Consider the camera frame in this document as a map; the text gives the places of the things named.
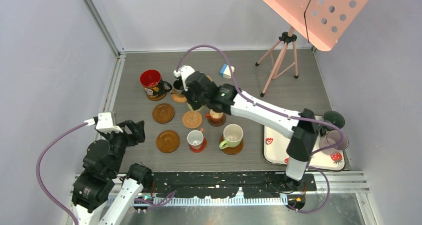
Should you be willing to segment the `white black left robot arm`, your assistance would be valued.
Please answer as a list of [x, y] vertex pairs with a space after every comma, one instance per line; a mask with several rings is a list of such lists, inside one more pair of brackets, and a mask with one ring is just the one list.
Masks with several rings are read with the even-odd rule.
[[126, 120], [116, 124], [113, 119], [89, 120], [103, 137], [92, 142], [83, 158], [83, 172], [73, 184], [72, 220], [75, 225], [118, 225], [140, 192], [152, 188], [150, 168], [134, 163], [126, 173], [118, 197], [110, 210], [101, 217], [110, 192], [115, 186], [127, 147], [145, 141], [145, 122]]

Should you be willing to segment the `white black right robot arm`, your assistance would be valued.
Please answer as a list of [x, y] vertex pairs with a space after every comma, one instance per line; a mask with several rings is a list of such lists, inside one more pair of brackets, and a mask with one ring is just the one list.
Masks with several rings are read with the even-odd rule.
[[175, 70], [173, 74], [182, 83], [182, 94], [192, 110], [207, 107], [218, 113], [247, 118], [289, 139], [286, 149], [289, 163], [284, 184], [293, 191], [304, 184], [303, 175], [318, 136], [318, 121], [311, 110], [298, 112], [277, 107], [253, 97], [237, 84], [218, 86], [190, 66]]

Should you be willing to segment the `dark green mug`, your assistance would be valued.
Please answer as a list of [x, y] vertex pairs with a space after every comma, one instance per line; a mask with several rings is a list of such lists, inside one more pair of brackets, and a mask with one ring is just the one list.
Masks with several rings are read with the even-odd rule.
[[[322, 120], [329, 122], [338, 128], [342, 129], [345, 126], [345, 118], [342, 114], [336, 111], [327, 111], [323, 116]], [[325, 136], [329, 131], [334, 130], [332, 127], [322, 125], [319, 134], [320, 136]]]

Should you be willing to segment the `cream green mug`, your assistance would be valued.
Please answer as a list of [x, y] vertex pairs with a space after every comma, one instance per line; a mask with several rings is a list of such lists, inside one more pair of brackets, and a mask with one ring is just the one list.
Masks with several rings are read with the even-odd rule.
[[219, 144], [221, 150], [237, 147], [243, 139], [243, 129], [237, 124], [229, 124], [223, 130], [223, 141]]

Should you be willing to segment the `black floral mug red inside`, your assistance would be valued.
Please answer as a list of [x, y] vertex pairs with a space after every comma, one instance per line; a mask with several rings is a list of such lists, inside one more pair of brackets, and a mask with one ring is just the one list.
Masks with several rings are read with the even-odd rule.
[[139, 80], [146, 95], [161, 95], [164, 92], [171, 92], [173, 89], [169, 82], [162, 79], [161, 73], [154, 69], [144, 71]]

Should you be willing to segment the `woven rattan coaster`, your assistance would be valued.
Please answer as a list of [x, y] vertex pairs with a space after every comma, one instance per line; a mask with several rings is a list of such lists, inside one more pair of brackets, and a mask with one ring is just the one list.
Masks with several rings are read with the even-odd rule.
[[171, 99], [177, 103], [185, 103], [187, 101], [184, 95], [176, 91], [171, 92]]
[[201, 126], [203, 116], [199, 112], [188, 111], [182, 116], [182, 124], [186, 128], [195, 129]]

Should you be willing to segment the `small white cup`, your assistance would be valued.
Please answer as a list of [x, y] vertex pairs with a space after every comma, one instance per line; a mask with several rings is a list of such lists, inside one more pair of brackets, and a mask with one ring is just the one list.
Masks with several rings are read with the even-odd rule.
[[201, 147], [204, 140], [204, 129], [192, 130], [187, 135], [187, 142], [189, 147], [192, 146], [195, 149]]

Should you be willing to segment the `red apple paper coaster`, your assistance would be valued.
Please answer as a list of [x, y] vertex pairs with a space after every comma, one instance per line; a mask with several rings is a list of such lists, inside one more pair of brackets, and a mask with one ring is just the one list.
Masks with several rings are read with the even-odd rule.
[[206, 148], [206, 146], [207, 146], [207, 140], [204, 138], [201, 147], [199, 147], [198, 149], [195, 149], [192, 146], [190, 146], [190, 150], [194, 153], [200, 153]]

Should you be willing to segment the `black small cup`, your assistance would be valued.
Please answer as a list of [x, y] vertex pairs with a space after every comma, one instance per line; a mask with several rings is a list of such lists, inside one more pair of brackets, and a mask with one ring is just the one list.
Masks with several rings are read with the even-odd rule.
[[173, 83], [173, 92], [172, 94], [174, 95], [179, 95], [179, 96], [184, 96], [183, 95], [183, 91], [184, 91], [184, 86], [183, 86], [183, 82], [181, 80], [176, 80]]

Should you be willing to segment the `grey purple mug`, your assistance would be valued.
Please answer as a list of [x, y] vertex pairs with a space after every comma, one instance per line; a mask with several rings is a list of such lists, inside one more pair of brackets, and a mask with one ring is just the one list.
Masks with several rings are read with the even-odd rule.
[[332, 130], [320, 139], [318, 146], [322, 149], [337, 144], [337, 146], [333, 148], [322, 150], [322, 153], [326, 155], [337, 154], [349, 146], [349, 140], [346, 135], [344, 135], [342, 142], [340, 141], [341, 134], [337, 130]]

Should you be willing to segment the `small orange cup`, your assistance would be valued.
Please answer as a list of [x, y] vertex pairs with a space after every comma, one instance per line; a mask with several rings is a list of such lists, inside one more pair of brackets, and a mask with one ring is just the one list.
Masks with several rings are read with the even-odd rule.
[[206, 118], [210, 124], [221, 124], [224, 118], [224, 113], [210, 110], [209, 113], [206, 114]]

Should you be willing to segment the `pale yellow green mug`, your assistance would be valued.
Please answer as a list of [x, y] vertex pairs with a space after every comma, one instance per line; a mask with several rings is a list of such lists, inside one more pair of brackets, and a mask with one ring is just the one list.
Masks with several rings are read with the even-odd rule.
[[200, 112], [205, 106], [199, 102], [187, 102], [188, 109], [194, 112]]

